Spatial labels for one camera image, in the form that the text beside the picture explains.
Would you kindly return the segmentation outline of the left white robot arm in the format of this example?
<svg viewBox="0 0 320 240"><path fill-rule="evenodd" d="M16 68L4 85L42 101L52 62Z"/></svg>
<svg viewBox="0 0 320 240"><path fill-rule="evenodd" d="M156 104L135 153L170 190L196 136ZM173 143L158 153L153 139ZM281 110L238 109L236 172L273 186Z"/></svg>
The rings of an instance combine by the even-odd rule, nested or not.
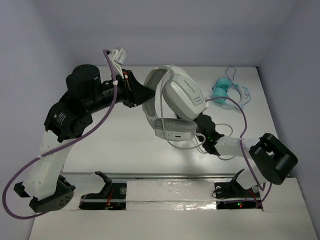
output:
<svg viewBox="0 0 320 240"><path fill-rule="evenodd" d="M37 214L58 211L74 196L75 186L61 175L72 146L92 134L117 103L129 108L142 105L155 91L139 83L131 70L102 81L97 66L77 66L66 78L66 93L44 121L44 135L29 177L14 185Z"/></svg>

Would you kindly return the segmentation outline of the white grey headphones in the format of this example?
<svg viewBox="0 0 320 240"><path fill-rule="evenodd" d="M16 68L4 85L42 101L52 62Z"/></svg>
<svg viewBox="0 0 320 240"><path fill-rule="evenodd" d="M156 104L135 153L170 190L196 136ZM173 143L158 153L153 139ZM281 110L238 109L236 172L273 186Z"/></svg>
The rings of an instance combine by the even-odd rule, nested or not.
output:
<svg viewBox="0 0 320 240"><path fill-rule="evenodd" d="M157 137L171 141L188 141L195 137L197 124L194 120L206 109L207 104L198 84L180 67L163 65L154 68L146 77L144 86L156 91L163 77L169 79L161 87L161 100L178 116L159 117L156 98L142 104L143 112Z"/></svg>

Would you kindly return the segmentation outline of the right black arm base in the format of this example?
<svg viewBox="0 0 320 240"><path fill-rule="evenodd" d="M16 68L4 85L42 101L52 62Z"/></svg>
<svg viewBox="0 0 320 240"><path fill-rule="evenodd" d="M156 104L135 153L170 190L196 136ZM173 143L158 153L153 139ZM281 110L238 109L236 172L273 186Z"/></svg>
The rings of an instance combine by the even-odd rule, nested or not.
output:
<svg viewBox="0 0 320 240"><path fill-rule="evenodd" d="M211 196L217 200L217 210L241 210L241 209L261 209L259 206L261 196L259 190L253 188L244 189L238 182L238 176L244 171L241 169L230 181L217 182L214 184L214 191Z"/></svg>

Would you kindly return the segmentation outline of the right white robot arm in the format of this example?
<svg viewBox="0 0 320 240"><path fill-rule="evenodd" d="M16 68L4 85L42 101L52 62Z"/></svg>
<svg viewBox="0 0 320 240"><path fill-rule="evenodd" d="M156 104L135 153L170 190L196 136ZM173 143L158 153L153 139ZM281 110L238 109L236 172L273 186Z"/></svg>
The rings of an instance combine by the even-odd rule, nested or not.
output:
<svg viewBox="0 0 320 240"><path fill-rule="evenodd" d="M243 157L247 168L240 171L231 183L231 192L243 196L258 184L281 185L298 163L296 155L271 133L259 138L237 138L220 134L216 124L206 114L194 122L197 132L205 136L204 150L215 156Z"/></svg>

